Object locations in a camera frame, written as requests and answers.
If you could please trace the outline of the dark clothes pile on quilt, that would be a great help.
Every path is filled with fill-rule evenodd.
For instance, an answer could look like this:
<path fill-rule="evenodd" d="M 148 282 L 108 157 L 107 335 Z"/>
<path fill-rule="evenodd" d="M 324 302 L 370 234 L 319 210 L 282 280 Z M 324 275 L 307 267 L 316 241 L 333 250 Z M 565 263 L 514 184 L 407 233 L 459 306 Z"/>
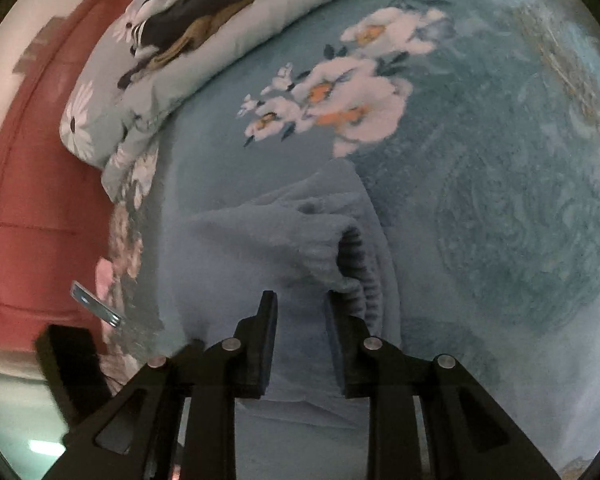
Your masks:
<path fill-rule="evenodd" d="M 135 66 L 118 80 L 121 90 L 200 48 L 254 0 L 143 0 L 123 19 Z"/>

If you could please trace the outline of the light blue daisy quilt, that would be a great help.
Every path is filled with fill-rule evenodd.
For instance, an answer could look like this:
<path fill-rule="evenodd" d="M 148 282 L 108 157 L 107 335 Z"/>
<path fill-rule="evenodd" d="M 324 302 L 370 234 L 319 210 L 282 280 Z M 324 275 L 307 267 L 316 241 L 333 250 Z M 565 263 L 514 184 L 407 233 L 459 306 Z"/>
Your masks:
<path fill-rule="evenodd" d="M 223 68 L 330 0 L 254 0 L 200 48 L 121 90 L 118 80 L 135 66 L 122 21 L 142 1 L 133 0 L 100 37 L 59 129 L 67 150 L 99 170 L 109 198 L 117 197 L 134 162 L 187 98 Z"/>

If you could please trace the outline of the light blue garment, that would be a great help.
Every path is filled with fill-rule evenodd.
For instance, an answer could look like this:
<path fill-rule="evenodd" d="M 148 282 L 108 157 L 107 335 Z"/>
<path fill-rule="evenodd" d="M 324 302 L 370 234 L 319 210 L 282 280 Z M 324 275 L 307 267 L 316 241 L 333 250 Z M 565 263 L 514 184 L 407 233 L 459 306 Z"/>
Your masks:
<path fill-rule="evenodd" d="M 275 292 L 271 380 L 236 404 L 243 479 L 361 479 L 368 404 L 347 400 L 329 347 L 328 296 L 373 336 L 401 341 L 388 242 L 353 165 L 329 162 L 306 180 L 239 206 L 175 222 L 159 249 L 156 297 L 185 339 L 215 344 Z"/>

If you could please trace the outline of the teal floral bed blanket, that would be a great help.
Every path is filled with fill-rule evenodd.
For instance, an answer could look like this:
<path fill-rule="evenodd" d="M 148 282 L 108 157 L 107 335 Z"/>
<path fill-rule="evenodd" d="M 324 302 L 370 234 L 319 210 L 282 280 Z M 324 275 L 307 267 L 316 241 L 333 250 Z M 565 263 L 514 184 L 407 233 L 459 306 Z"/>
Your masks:
<path fill-rule="evenodd" d="M 409 356 L 455 356 L 564 479 L 600 452 L 600 30 L 579 0 L 330 0 L 162 124 L 114 213 L 125 359 L 185 338 L 156 297 L 173 223 L 350 162 Z"/>

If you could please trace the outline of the red padded headboard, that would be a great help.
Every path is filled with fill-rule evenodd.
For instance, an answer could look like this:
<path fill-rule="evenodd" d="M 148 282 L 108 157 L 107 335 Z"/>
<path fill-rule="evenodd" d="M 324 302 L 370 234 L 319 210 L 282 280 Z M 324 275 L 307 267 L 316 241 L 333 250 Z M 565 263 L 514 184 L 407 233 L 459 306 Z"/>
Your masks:
<path fill-rule="evenodd" d="M 61 115 L 88 56 L 132 0 L 83 0 L 24 74 L 0 130 L 0 349 L 30 351 L 50 324 L 99 319 L 70 296 L 95 283 L 112 205 L 99 172 L 69 153 Z"/>

